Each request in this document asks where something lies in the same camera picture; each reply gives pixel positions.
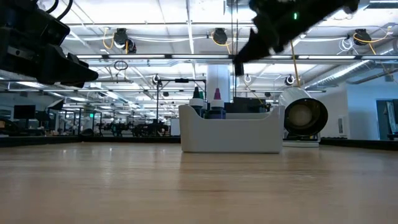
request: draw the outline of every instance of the bottle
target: bottle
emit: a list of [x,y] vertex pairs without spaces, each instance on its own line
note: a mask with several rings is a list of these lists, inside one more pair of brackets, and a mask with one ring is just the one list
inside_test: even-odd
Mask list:
[[224,110],[224,101],[221,99],[220,89],[217,88],[214,93],[214,100],[210,103],[210,110],[207,112],[207,119],[226,119]]
[[193,97],[189,100],[189,105],[195,109],[197,114],[202,118],[203,117],[203,99],[200,98],[199,87],[195,87],[195,91],[193,92]]

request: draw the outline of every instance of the wooden table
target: wooden table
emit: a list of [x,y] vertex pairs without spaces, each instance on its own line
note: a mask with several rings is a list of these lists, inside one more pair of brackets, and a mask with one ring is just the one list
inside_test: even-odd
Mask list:
[[397,223],[398,153],[182,154],[178,144],[0,149],[0,223]]

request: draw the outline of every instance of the table surface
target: table surface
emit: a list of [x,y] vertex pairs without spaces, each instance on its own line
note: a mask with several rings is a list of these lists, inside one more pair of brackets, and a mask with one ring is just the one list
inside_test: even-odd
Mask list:
[[0,149],[0,223],[397,223],[398,153],[179,144]]

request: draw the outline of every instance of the ceiling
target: ceiling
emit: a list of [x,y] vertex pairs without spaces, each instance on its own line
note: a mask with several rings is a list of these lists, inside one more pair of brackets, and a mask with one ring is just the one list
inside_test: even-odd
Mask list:
[[[60,0],[58,8],[52,13],[57,16],[66,8],[68,0]],[[50,8],[53,0],[40,0],[41,8]],[[62,19],[71,27],[71,34],[62,44],[64,52],[71,52],[78,55],[86,54],[123,54],[119,49],[113,47],[107,49],[102,38],[111,37],[116,28],[125,27],[128,35],[134,37],[137,45],[138,54],[217,54],[226,55],[226,46],[216,45],[207,34],[214,31],[214,28],[224,28],[229,42],[232,36],[238,31],[238,41],[230,45],[232,53],[243,47],[249,37],[251,18],[255,14],[242,8],[238,13],[234,13],[231,26],[231,14],[224,13],[223,0],[74,0],[72,10]],[[345,46],[349,50],[344,50],[342,46],[343,37],[347,34],[354,34],[355,29],[366,29],[373,39],[381,39],[389,35],[382,41],[374,44],[375,48],[389,42],[398,33],[397,9],[360,9],[353,15],[347,15],[343,11],[338,11],[324,21],[301,35],[294,41],[294,50],[299,55],[355,55],[370,54],[368,46],[351,47],[349,42]],[[190,32],[192,31],[193,42],[190,42]],[[111,39],[105,40],[107,45],[111,45]],[[283,54],[290,55],[290,47],[286,47]],[[101,83],[102,89],[131,89],[143,90],[151,89],[152,77],[159,74],[162,78],[185,77],[192,78],[195,72],[197,79],[206,77],[207,64],[203,63],[176,63],[172,66],[156,66],[165,63],[164,60],[151,60],[150,67],[145,66],[145,60],[135,60],[137,66],[130,66],[125,72],[119,72],[112,66],[113,61],[90,60],[91,69],[99,72],[99,80],[117,79],[130,80],[130,83]],[[329,71],[338,66],[337,64],[321,62],[318,64],[298,64],[298,74],[303,82],[310,82],[316,76]],[[292,63],[250,63],[245,65],[245,73],[252,76],[249,83],[250,88],[281,90],[285,88],[284,78],[294,74]],[[172,89],[193,89],[194,83],[178,84],[170,83],[167,88]],[[67,88],[65,86],[48,86],[47,88]],[[87,83],[85,88],[92,88],[92,83]],[[238,89],[246,89],[246,85],[241,80]],[[118,96],[130,102],[142,100],[146,103],[154,103],[150,100],[153,93],[118,93]],[[188,99],[191,93],[170,93],[170,99]],[[101,102],[103,98],[97,98],[95,93],[85,95]]]

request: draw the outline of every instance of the pillar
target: pillar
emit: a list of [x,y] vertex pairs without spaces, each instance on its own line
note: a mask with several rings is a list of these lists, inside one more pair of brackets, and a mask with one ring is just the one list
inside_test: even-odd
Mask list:
[[228,65],[208,65],[207,66],[207,101],[211,102],[216,92],[220,89],[221,99],[230,102],[231,84]]

